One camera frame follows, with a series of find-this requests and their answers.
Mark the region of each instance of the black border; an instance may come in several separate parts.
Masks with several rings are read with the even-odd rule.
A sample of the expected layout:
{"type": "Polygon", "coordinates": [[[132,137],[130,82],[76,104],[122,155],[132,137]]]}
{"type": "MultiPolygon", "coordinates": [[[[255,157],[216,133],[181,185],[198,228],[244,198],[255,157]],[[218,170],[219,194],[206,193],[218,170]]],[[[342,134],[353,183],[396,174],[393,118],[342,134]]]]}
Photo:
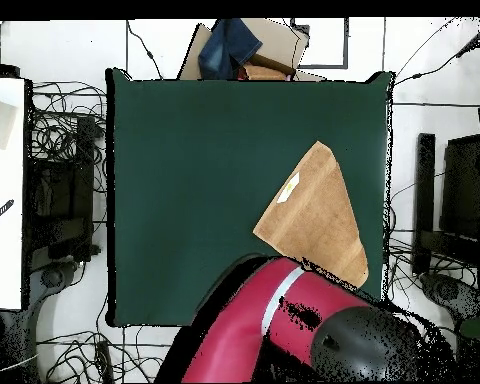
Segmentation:
{"type": "Polygon", "coordinates": [[[31,197],[29,181],[29,157],[30,157],[30,139],[32,134],[32,115],[34,113],[33,102],[33,84],[32,81],[20,77],[20,68],[12,65],[0,64],[0,78],[23,79],[24,82],[24,110],[23,110],[23,202],[22,208],[22,237],[21,237],[21,310],[25,311],[29,307],[30,299],[30,227],[31,222],[31,197]]]}
{"type": "Polygon", "coordinates": [[[299,65],[297,69],[348,69],[349,30],[349,18],[343,18],[343,63],[341,65],[299,65]]]}
{"type": "Polygon", "coordinates": [[[107,158],[107,269],[108,269],[108,308],[105,313],[105,322],[109,327],[117,327],[116,316],[116,190],[114,174],[114,128],[116,105],[116,89],[114,84],[114,70],[105,70],[105,83],[107,86],[107,118],[105,122],[105,154],[107,158]]]}
{"type": "MultiPolygon", "coordinates": [[[[118,326],[115,322],[115,312],[116,312],[116,262],[115,262],[115,174],[114,174],[114,128],[115,128],[115,84],[114,84],[114,70],[118,70],[123,73],[123,75],[131,82],[140,82],[142,80],[133,80],[133,78],[124,70],[119,68],[107,68],[105,70],[105,82],[107,86],[107,117],[106,117],[106,131],[105,131],[105,143],[106,143],[106,155],[107,155],[107,177],[106,183],[109,188],[107,193],[107,268],[108,268],[108,310],[105,314],[105,322],[110,327],[128,327],[130,324],[125,324],[123,326],[118,326]]],[[[390,238],[390,191],[391,191],[391,164],[392,164],[392,154],[393,154],[393,127],[392,127],[392,117],[393,117],[393,89],[395,86],[396,74],[394,72],[375,72],[370,78],[364,82],[358,81],[343,81],[343,80],[327,80],[323,81],[291,81],[292,84],[320,84],[321,82],[346,82],[349,84],[362,84],[368,85],[375,81],[381,74],[389,74],[390,81],[386,90],[386,130],[387,130],[387,149],[386,149],[386,166],[385,166],[385,199],[384,199],[384,208],[383,208],[383,234],[382,234],[382,270],[384,277],[382,279],[382,291],[380,293],[380,300],[377,301],[371,299],[372,296],[363,292],[362,289],[357,291],[358,296],[367,300],[371,299],[372,304],[378,306],[387,307],[387,304],[390,303],[385,294],[387,293],[388,283],[389,283],[389,238],[390,238]]],[[[180,82],[178,79],[165,79],[164,82],[180,82]]],[[[233,83],[237,84],[256,84],[256,83],[273,83],[288,84],[287,81],[238,81],[231,80],[233,83]]],[[[389,305],[391,310],[405,313],[401,308],[395,307],[394,305],[389,305]]],[[[159,327],[175,327],[175,325],[157,325],[159,327]]]]}

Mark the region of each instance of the gray stripe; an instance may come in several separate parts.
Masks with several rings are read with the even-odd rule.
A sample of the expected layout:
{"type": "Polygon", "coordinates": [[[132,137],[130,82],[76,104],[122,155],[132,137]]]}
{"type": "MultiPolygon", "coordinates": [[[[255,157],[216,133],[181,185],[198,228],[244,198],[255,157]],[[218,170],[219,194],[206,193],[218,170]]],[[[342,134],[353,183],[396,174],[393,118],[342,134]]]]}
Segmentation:
{"type": "Polygon", "coordinates": [[[268,302],[267,309],[265,309],[265,315],[263,315],[263,320],[261,321],[261,334],[263,336],[267,334],[270,323],[272,322],[272,318],[277,311],[277,307],[279,306],[279,299],[286,294],[292,284],[297,280],[297,278],[304,274],[304,272],[306,271],[304,271],[300,266],[298,266],[286,276],[286,278],[281,282],[281,284],[279,284],[279,287],[272,295],[270,302],[268,302]]]}

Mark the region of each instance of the white label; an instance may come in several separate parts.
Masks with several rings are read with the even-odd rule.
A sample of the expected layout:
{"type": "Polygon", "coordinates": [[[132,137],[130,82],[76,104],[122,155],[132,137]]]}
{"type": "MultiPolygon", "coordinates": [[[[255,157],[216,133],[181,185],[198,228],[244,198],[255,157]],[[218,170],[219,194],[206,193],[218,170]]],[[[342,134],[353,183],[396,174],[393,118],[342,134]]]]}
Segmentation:
{"type": "Polygon", "coordinates": [[[288,200],[288,197],[290,197],[290,194],[292,194],[293,189],[299,184],[299,173],[297,172],[290,181],[288,181],[288,184],[286,184],[286,187],[283,189],[283,192],[279,196],[279,199],[277,199],[277,203],[283,203],[288,200]]]}

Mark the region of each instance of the blue cloth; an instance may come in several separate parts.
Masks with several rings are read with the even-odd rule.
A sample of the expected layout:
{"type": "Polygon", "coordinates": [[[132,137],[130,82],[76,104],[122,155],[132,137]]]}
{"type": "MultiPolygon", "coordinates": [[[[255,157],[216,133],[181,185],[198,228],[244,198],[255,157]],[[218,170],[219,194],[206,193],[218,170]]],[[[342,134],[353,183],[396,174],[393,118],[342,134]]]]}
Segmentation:
{"type": "Polygon", "coordinates": [[[228,80],[262,43],[240,18],[221,19],[198,57],[201,78],[228,80]]]}

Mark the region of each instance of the white floor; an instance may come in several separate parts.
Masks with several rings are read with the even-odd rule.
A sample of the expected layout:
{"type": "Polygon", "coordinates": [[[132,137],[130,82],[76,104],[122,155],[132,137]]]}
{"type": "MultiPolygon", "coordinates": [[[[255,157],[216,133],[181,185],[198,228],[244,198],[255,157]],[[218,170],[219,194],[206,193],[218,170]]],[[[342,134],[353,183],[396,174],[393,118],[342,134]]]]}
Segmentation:
{"type": "MultiPolygon", "coordinates": [[[[329,79],[349,81],[365,81],[380,70],[398,73],[418,47],[449,19],[350,18],[349,69],[313,73],[329,79]]],[[[176,78],[198,22],[190,19],[136,20],[131,21],[131,26],[134,32],[143,37],[152,51],[164,78],[176,78]]],[[[214,21],[202,22],[210,28],[214,21]]],[[[413,57],[397,81],[440,66],[460,50],[479,29],[479,19],[462,18],[452,22],[413,57]]],[[[158,77],[139,40],[127,37],[125,21],[5,22],[0,41],[0,61],[20,67],[22,77],[34,82],[83,81],[106,90],[104,71],[107,67],[127,68],[134,79],[158,77]]],[[[341,37],[332,40],[311,38],[314,46],[323,43],[324,49],[330,45],[334,51],[338,51],[337,44],[342,41],[341,37]]],[[[414,182],[416,141],[419,133],[430,132],[436,135],[436,172],[441,172],[444,168],[443,157],[447,141],[480,132],[476,108],[480,105],[480,49],[459,60],[453,60],[436,74],[396,86],[394,101],[392,193],[414,182]]],[[[442,180],[437,178],[437,199],[441,195],[441,186],[442,180]]],[[[397,228],[412,228],[412,201],[413,189],[395,198],[393,208],[398,217],[397,228]]],[[[96,194],[95,203],[94,219],[101,220],[105,207],[103,196],[96,194]]],[[[436,202],[435,212],[437,227],[439,202],[436,202]]],[[[400,233],[395,237],[409,241],[408,236],[400,233]]],[[[95,233],[94,242],[103,252],[87,265],[85,276],[78,285],[46,301],[39,317],[38,340],[95,329],[96,317],[107,293],[107,244],[104,226],[95,233]]],[[[448,314],[424,299],[418,290],[407,290],[409,306],[401,290],[396,289],[395,292],[396,302],[400,306],[411,308],[439,325],[451,327],[448,314]]],[[[99,325],[100,330],[112,343],[122,343],[122,330],[109,328],[103,320],[103,314],[99,325]]],[[[137,353],[134,345],[138,329],[139,327],[132,327],[125,331],[128,351],[135,357],[137,353]]],[[[141,356],[163,358],[177,331],[178,328],[142,329],[139,343],[151,346],[140,347],[141,356]]],[[[39,346],[38,361],[43,376],[66,347],[39,346]]],[[[118,351],[112,349],[111,355],[116,363],[121,361],[118,351]]],[[[158,365],[155,361],[149,361],[143,368],[149,376],[154,376],[158,365]]],[[[69,375],[69,368],[59,369],[54,378],[63,379],[69,375]]],[[[140,373],[134,371],[126,375],[125,381],[145,380],[140,373]]]]}

